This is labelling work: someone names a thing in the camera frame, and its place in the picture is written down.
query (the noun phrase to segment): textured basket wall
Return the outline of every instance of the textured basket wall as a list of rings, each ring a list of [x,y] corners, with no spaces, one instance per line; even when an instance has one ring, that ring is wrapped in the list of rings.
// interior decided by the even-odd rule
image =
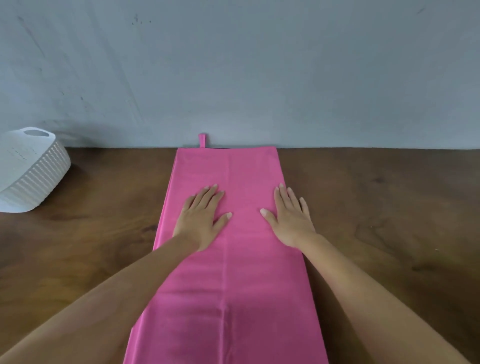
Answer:
[[[60,182],[70,167],[70,157],[57,141],[14,184],[0,192],[10,211],[26,212],[37,207]]]

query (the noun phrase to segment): wooden table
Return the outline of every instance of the wooden table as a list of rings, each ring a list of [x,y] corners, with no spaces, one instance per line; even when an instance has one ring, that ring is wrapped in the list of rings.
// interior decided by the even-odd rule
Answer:
[[[71,169],[41,206],[0,214],[0,352],[152,249],[175,149],[69,153]],[[480,151],[279,156],[317,231],[480,364]],[[372,363],[307,268],[330,363]]]

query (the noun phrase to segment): gray wall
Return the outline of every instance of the gray wall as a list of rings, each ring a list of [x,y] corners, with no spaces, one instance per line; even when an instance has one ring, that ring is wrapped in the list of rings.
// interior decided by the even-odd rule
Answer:
[[[480,147],[478,0],[4,0],[0,131]]]

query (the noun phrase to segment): towel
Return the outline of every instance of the towel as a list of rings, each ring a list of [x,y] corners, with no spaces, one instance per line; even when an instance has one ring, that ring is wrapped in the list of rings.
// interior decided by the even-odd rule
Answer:
[[[225,190],[216,217],[233,217],[215,241],[185,259],[132,328],[124,364],[326,364],[301,252],[283,245],[260,214],[284,183],[274,147],[177,151],[154,249],[171,238],[185,199]]]

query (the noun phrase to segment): plastic basket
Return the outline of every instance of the plastic basket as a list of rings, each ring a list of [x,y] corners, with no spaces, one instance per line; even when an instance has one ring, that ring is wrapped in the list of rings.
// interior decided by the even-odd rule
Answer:
[[[0,135],[0,212],[37,207],[70,164],[65,148],[46,130],[23,128]]]

